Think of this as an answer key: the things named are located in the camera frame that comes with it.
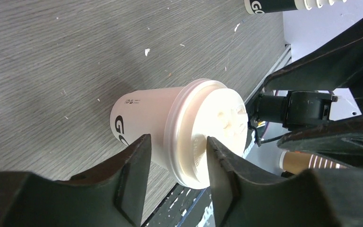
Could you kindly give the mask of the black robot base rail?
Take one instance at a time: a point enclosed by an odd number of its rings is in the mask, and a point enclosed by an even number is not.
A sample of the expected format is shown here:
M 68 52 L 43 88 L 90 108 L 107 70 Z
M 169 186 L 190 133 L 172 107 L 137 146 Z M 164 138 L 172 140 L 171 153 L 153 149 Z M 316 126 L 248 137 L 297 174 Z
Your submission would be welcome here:
M 214 227 L 211 189 L 190 189 L 176 184 L 143 227 Z

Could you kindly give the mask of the white paper coffee cup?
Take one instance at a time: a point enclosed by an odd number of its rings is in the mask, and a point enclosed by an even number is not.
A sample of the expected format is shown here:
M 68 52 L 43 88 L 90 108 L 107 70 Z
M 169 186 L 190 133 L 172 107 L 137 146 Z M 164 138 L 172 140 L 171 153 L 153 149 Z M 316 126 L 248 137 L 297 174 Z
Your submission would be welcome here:
M 182 89 L 138 90 L 121 96 L 110 114 L 110 127 L 115 138 L 129 146 L 141 135 L 150 134 L 152 162 L 166 169 L 164 129 L 170 109 Z

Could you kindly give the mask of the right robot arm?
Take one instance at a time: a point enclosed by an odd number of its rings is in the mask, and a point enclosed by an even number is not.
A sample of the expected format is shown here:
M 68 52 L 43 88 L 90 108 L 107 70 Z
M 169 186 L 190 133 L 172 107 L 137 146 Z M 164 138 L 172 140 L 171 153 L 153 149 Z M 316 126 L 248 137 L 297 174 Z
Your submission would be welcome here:
M 363 168 L 363 18 L 268 75 L 246 108 L 251 122 L 287 129 L 273 138 L 280 168 Z

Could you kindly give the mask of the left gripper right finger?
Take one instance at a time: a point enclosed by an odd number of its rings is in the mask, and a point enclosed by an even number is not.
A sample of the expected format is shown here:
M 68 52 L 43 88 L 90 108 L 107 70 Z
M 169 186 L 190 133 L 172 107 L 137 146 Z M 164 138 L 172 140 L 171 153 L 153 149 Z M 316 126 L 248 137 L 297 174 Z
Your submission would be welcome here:
M 271 174 L 207 139 L 218 227 L 363 227 L 363 169 Z

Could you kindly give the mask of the white plastic cup lid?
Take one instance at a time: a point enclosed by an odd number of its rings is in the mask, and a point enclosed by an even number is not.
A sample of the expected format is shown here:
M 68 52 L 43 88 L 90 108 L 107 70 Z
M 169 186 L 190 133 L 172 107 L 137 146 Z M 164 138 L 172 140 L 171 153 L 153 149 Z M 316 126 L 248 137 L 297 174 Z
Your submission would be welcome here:
M 177 95 L 165 124 L 163 148 L 168 171 L 185 187 L 209 187 L 208 137 L 242 157 L 248 121 L 243 98 L 235 90 L 217 80 L 189 83 Z

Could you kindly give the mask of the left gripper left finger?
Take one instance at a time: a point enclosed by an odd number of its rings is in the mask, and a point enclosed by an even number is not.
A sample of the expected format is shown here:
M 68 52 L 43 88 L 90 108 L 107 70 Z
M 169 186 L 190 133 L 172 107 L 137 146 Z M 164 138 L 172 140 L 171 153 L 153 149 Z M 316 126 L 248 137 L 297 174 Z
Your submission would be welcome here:
M 151 137 L 66 181 L 0 172 L 0 227 L 138 227 L 147 190 Z

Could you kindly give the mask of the stack of white paper cups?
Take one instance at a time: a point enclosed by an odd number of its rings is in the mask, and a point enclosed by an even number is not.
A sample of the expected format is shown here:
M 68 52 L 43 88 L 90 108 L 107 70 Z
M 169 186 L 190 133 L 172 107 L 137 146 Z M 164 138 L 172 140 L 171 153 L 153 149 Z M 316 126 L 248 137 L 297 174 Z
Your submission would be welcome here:
M 265 14 L 292 10 L 320 9 L 346 0 L 244 0 L 246 11 L 251 14 Z

